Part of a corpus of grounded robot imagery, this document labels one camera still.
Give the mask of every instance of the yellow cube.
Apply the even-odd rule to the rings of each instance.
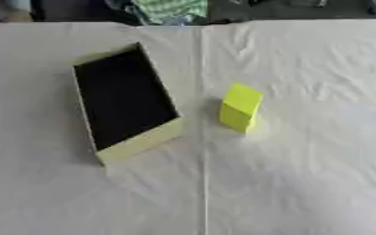
[[[232,129],[247,133],[255,124],[263,94],[243,84],[233,84],[222,102],[219,119]]]

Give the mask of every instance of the cardboard box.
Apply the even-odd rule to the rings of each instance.
[[[87,127],[103,164],[182,134],[182,119],[141,45],[82,58],[74,72]]]

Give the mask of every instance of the fabric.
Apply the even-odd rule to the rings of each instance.
[[[71,63],[136,41],[184,135],[103,169]],[[234,82],[265,94],[247,136]],[[376,235],[376,20],[1,25],[0,234]]]
[[[208,2],[205,0],[134,0],[138,8],[153,23],[168,24],[185,21],[183,16],[206,17]]]

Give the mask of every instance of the cloth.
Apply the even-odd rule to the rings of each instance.
[[[175,24],[174,21],[186,23],[184,16],[206,17],[208,2],[206,0],[134,0],[138,8],[153,23],[161,25]]]
[[[70,63],[140,41],[184,136],[103,169]],[[259,130],[217,121],[233,82]],[[0,234],[376,235],[376,20],[0,26]]]

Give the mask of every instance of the foam cube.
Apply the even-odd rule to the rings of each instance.
[[[236,131],[249,132],[255,125],[262,98],[262,93],[250,87],[233,84],[222,102],[220,121]]]

